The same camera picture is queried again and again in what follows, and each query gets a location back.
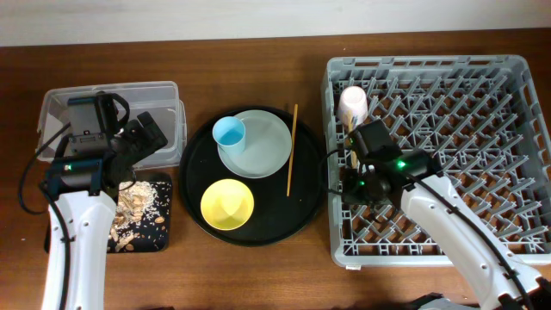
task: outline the cup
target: cup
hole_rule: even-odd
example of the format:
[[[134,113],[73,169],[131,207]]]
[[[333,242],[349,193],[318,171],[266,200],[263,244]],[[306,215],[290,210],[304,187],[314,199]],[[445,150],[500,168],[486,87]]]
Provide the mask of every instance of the cup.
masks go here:
[[[354,122],[352,128],[349,128],[350,131],[362,124],[368,118],[368,98],[365,90],[358,86],[344,89],[338,101],[337,117],[346,127]]]
[[[224,179],[213,183],[201,198],[201,215],[212,227],[224,231],[241,227],[254,208],[251,190],[237,180]]]
[[[213,127],[214,141],[230,156],[245,150],[245,124],[233,116],[219,119]]]

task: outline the cable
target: cable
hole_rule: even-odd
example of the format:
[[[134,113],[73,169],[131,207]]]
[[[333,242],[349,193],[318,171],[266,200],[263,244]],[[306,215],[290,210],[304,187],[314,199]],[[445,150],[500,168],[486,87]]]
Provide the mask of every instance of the cable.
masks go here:
[[[27,206],[25,205],[25,201],[23,200],[23,187],[25,186],[25,179],[27,178],[28,171],[31,169],[31,166],[33,165],[34,161],[39,157],[39,155],[42,152],[44,152],[44,150],[46,150],[52,144],[52,142],[54,140],[56,140],[70,126],[71,126],[70,122],[66,123],[64,126],[62,126],[62,128],[56,134],[54,134],[52,138],[50,138],[48,141],[46,141],[46,143],[43,144],[36,151],[36,153],[31,158],[31,160],[28,161],[27,167],[25,168],[25,171],[23,172],[23,174],[21,176],[21,180],[19,181],[19,189],[17,191],[17,196],[19,197],[19,205],[28,214],[38,215],[38,214],[43,214],[47,211],[47,209],[44,210],[44,211],[34,211],[34,210],[31,210],[31,209],[27,208]]]
[[[403,176],[410,178],[413,182],[418,183],[426,189],[429,193],[431,193],[433,196],[437,198],[438,201],[443,203],[446,208],[452,213],[457,215],[460,219],[462,219],[469,227],[471,227],[481,238],[484,240],[486,245],[492,250],[493,254],[496,256],[498,261],[501,263],[501,265],[504,267],[505,271],[507,271],[507,274],[511,278],[511,280],[515,283],[515,286],[518,289],[518,292],[524,299],[524,305],[529,310],[534,310],[534,305],[532,305],[532,300],[530,299],[528,293],[524,289],[522,283],[520,283],[520,280],[518,280],[517,274],[515,273],[515,270],[513,270],[510,265],[507,263],[503,255],[501,255],[501,252],[496,248],[496,246],[493,244],[493,242],[486,236],[482,230],[476,226],[465,214],[461,213],[457,207],[452,205],[449,201],[447,201],[444,197],[442,197],[440,194],[438,194],[431,186],[429,186],[427,183],[423,182],[423,180],[420,180],[417,177],[414,177],[413,175],[400,171]]]
[[[134,169],[132,169],[132,184],[126,186],[126,188],[124,189],[119,189],[119,191],[123,191],[123,190],[127,190],[127,189],[130,189],[131,187],[134,186],[134,184],[136,184],[136,171]]]
[[[61,242],[65,244],[65,267],[63,271],[63,286],[61,288],[61,301],[59,302],[59,310],[65,310],[65,305],[67,303],[67,294],[69,292],[69,274],[71,272],[71,238],[69,237],[69,230],[67,229],[67,225],[65,224],[65,220],[63,218],[63,215],[61,214],[61,211],[59,211],[58,205],[55,203],[55,201],[46,190],[45,181],[40,183],[39,189],[40,191],[42,191],[44,197],[46,197],[46,200],[50,204],[50,207],[55,213],[55,216],[58,218],[59,225],[61,226],[61,232],[63,233],[63,239],[61,239]]]
[[[69,145],[69,139],[72,137],[72,134],[68,133],[61,138],[59,141],[58,147],[55,149],[54,158],[62,158],[65,155],[65,150]]]
[[[333,150],[331,152],[328,152],[320,161],[319,161],[319,164],[318,164],[318,173],[319,173],[319,177],[318,177],[318,183],[319,183],[319,186],[321,186],[322,189],[324,189],[326,192],[328,193],[332,193],[332,194],[335,194],[335,195],[344,195],[345,193],[343,192],[339,192],[338,190],[334,190],[334,189],[330,189],[329,188],[329,185],[325,185],[324,183],[324,178],[323,178],[323,168],[324,168],[324,164],[327,163],[327,159],[329,159],[329,157],[331,155],[333,155],[334,153],[340,151],[339,149],[336,149],[336,150]]]
[[[130,117],[130,105],[128,101],[117,93],[109,93],[111,97],[117,101],[125,110],[124,116],[119,120],[119,127],[123,128],[128,123],[128,118]]]

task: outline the dish rack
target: dish rack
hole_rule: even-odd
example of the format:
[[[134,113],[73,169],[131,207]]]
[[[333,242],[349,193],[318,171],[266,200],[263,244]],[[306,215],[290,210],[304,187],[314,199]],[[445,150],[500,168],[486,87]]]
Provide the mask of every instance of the dish rack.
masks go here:
[[[403,152],[434,154],[465,203],[522,260],[551,262],[551,141],[524,58],[331,59],[321,91],[327,151],[342,150],[328,159],[328,184],[338,190],[350,152],[336,110],[352,85],[367,93],[366,122],[382,119]],[[451,265],[423,228],[401,212],[390,218],[391,205],[347,205],[334,194],[328,205],[340,266]]]

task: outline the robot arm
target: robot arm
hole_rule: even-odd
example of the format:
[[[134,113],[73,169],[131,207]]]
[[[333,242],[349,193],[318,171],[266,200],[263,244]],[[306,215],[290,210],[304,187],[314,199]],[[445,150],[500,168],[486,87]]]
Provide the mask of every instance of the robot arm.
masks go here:
[[[495,237],[427,152],[402,153],[382,121],[363,125],[349,136],[361,167],[367,169],[347,178],[342,193],[346,199],[366,204],[389,200],[400,208],[443,249],[483,310],[521,309],[517,301],[551,301],[549,282]]]
[[[66,309],[102,309],[106,246],[116,204],[105,192],[89,196],[88,191],[62,194],[56,202],[71,235],[71,261]],[[65,245],[58,218],[49,207],[50,256],[42,309],[59,309]]]
[[[126,110],[119,120],[114,100]],[[67,105],[73,135],[62,139],[40,185],[51,221],[42,309],[103,309],[119,184],[134,164],[168,141],[149,113],[129,121],[128,103],[119,95],[100,92]]]
[[[484,232],[516,271],[527,292],[533,292],[540,287],[538,279],[542,280],[542,275],[509,251],[484,226],[479,217],[459,197],[449,178],[433,175],[423,181],[457,206],[461,213]],[[426,189],[415,184],[414,189],[404,190],[401,209],[438,243],[461,275],[467,279],[481,309],[500,308],[500,300],[504,296],[510,296],[513,300],[521,298],[517,287],[508,279],[503,266],[482,238],[457,215],[449,213],[448,209]]]

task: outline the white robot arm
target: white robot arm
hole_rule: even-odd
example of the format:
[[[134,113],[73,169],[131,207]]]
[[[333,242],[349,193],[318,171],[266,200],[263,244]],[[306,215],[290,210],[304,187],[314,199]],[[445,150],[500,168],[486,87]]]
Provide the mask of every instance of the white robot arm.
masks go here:
[[[109,229],[115,218],[115,201],[105,192],[62,194],[56,202],[71,236],[66,309],[103,309],[105,260]],[[59,309],[63,294],[65,239],[52,207],[50,257],[42,310]]]
[[[448,202],[458,207],[498,248],[507,263],[517,273],[518,280],[527,292],[540,287],[539,271],[528,266],[509,251],[482,223],[480,218],[463,202],[448,177],[433,175],[423,182],[433,188]],[[500,308],[499,299],[510,296],[522,298],[515,283],[507,278],[504,267],[482,238],[464,220],[448,211],[434,195],[419,184],[415,189],[404,190],[401,199],[402,211],[419,224],[442,248],[449,260],[467,279],[482,310]]]

